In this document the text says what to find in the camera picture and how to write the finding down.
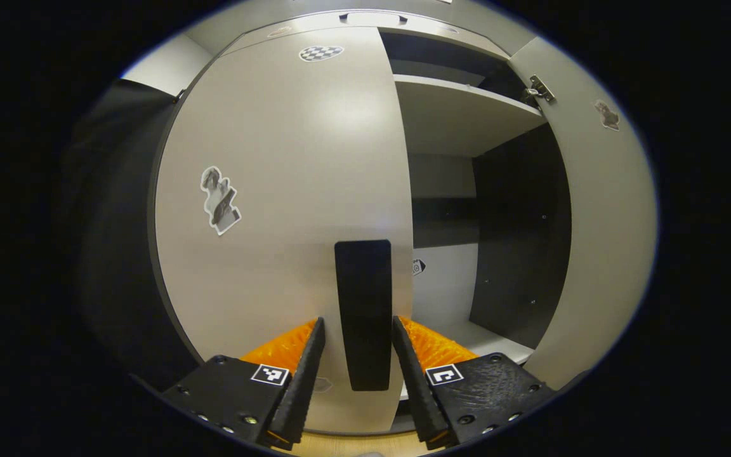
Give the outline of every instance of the shelf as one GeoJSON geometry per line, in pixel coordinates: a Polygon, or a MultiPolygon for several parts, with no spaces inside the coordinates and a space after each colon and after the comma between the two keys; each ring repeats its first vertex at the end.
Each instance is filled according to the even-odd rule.
{"type": "MultiPolygon", "coordinates": [[[[441,335],[463,345],[478,356],[492,354],[493,352],[500,352],[508,358],[513,359],[513,361],[518,365],[527,361],[530,355],[534,352],[534,349],[525,347],[525,345],[518,344],[515,341],[508,340],[503,336],[496,335],[495,333],[484,329],[484,327],[473,324],[472,322],[461,322],[459,324],[452,324],[432,330],[435,330],[436,332],[441,333],[441,335]]],[[[406,390],[405,385],[403,384],[400,400],[407,399],[408,390],[406,390]]]]}
{"type": "Polygon", "coordinates": [[[394,75],[410,154],[476,157],[546,119],[507,96],[423,76],[394,75]]]}

